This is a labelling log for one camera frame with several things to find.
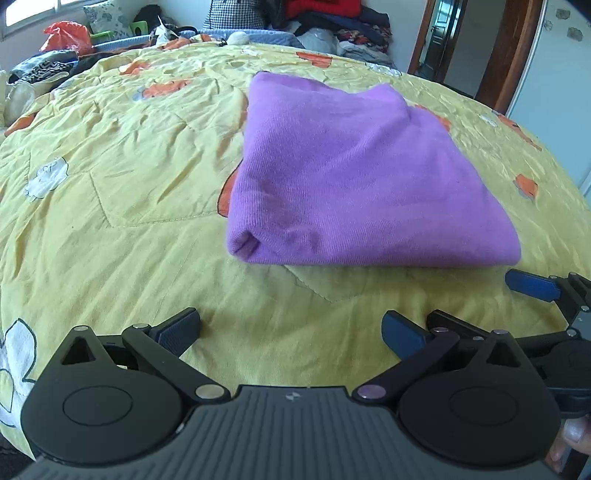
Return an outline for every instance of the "pillow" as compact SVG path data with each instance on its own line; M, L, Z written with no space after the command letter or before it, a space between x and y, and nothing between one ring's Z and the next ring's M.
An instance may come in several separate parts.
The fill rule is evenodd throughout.
M257 0L212 0L203 28L246 28L264 30Z
M112 31L116 40L134 36L129 27L129 20L121 11L118 0L107 0L83 8L92 33Z

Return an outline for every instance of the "red clothing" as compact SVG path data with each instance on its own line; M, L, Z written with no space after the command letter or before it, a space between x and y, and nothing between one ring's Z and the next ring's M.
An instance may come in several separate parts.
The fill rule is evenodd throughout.
M287 0L285 16L288 19L295 18L308 10L356 18L361 14L361 0Z

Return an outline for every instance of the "round black disc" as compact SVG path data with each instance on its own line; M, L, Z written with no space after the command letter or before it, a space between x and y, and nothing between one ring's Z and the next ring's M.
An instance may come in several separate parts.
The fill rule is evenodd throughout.
M543 458L560 425L544 384L527 376L524 381L519 369L486 370L448 372L414 384L399 404L402 424L428 450L464 465L495 468Z
M23 409L27 439L64 463L112 465L137 458L181 422L177 391L143 372L90 362L69 365L67 375L38 386Z

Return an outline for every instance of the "yellow comforter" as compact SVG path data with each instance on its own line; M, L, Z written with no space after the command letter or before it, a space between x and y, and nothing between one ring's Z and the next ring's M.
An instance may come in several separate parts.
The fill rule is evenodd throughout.
M116 334L194 306L202 337L183 359L231 389L364 382L397 362L380 336L388 309L419 324L442 309L515 336L564 328L552 304L511 293L503 267L280 267L231 257L223 215L260 70L348 92L389 83L440 117L506 209L521 241L518 268L591 276L583 198L537 139L475 101L289 47L130 51L39 98L0 148L0 431L18 448L28 452L22 401L75 325Z

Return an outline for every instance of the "orange plastic bag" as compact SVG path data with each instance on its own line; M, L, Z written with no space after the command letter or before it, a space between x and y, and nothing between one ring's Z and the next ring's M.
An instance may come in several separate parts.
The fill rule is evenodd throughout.
M49 38L39 51L74 50L81 56L95 50L88 29L76 22L56 22L49 25L43 33L49 35Z

